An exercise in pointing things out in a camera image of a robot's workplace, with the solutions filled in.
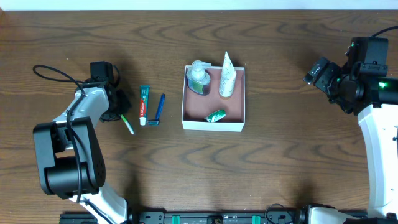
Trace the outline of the green white toothbrush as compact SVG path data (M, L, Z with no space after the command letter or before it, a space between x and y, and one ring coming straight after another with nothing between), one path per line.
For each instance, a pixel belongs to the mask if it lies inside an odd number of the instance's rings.
M128 128L129 132L130 132L132 135L134 135L134 130L133 130L133 128L132 128L130 122L125 118L124 115L121 114L120 117L121 117L121 119L123 120L123 122L124 122L124 124L126 125L126 127Z

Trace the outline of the Colgate toothpaste tube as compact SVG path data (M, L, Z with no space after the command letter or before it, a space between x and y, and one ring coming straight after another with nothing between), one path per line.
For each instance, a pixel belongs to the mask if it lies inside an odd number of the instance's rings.
M147 107L148 107L149 92L150 92L150 85L140 86L139 122L141 126L145 126L147 122Z

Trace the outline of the blue disposable razor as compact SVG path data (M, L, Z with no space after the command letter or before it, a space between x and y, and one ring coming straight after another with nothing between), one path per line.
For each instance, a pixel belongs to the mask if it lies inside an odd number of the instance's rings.
M158 105L157 112L155 115L155 119L147 122L147 124L149 126L158 126L160 124L160 117L162 114L164 103L165 103L165 94L163 93L160 97L160 101L159 101L159 105Z

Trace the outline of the clear pump sanitizer bottle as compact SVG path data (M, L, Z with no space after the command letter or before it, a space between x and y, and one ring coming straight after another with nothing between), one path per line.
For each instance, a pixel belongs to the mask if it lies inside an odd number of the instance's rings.
M186 77L188 87L191 91L203 96L210 93L211 77L206 72L206 69L210 67L210 63L196 60L192 63L191 67L188 68Z

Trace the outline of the white lotion tube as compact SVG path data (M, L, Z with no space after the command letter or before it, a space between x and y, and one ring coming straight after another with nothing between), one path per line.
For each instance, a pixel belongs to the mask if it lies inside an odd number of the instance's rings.
M221 71L219 94L223 98L232 96L236 81L237 72L227 52L224 55L223 67Z

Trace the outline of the green soap bar pack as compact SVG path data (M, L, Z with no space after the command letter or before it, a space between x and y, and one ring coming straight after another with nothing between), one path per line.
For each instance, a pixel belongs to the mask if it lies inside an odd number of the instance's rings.
M208 115L205 118L205 121L209 122L209 123L215 123L215 122L218 122L219 120L223 119L225 116L226 116L225 110L220 109L220 110L215 111L212 114Z

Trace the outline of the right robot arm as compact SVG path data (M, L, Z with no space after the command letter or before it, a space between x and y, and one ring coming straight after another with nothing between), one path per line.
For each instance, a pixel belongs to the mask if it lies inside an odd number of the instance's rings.
M358 118L370 189L366 218L312 207L309 223L397 223L397 79L387 77L384 69L379 62L361 60L339 67L322 57L304 77L331 104Z

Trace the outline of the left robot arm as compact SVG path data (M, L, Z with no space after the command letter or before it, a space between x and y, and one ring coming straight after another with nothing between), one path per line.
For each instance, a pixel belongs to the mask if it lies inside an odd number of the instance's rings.
M106 167L95 127L123 102L115 84L86 83L68 108L33 129L40 186L45 194L71 200L98 223L131 223L126 199L106 182Z

